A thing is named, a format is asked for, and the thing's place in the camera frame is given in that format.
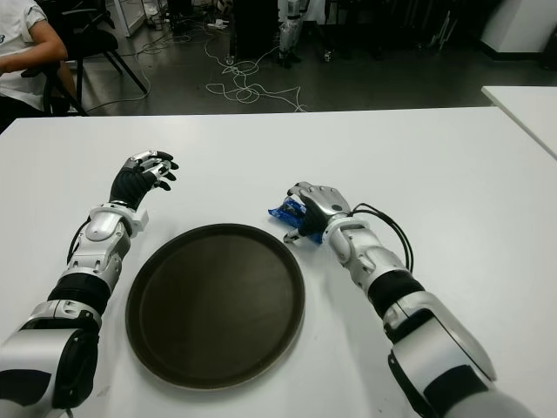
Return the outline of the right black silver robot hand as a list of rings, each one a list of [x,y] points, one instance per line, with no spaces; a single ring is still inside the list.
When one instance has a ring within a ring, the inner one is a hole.
[[[301,225],[288,232],[283,241],[295,240],[323,233],[332,220],[347,217],[352,211],[346,199],[335,188],[326,185],[312,185],[298,182],[287,191],[287,195],[297,196],[305,206],[305,217]]]

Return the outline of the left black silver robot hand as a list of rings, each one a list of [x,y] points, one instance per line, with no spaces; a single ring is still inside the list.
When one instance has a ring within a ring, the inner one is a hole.
[[[171,154],[148,150],[129,157],[111,186],[109,201],[136,211],[146,194],[156,188],[170,191],[179,168]]]

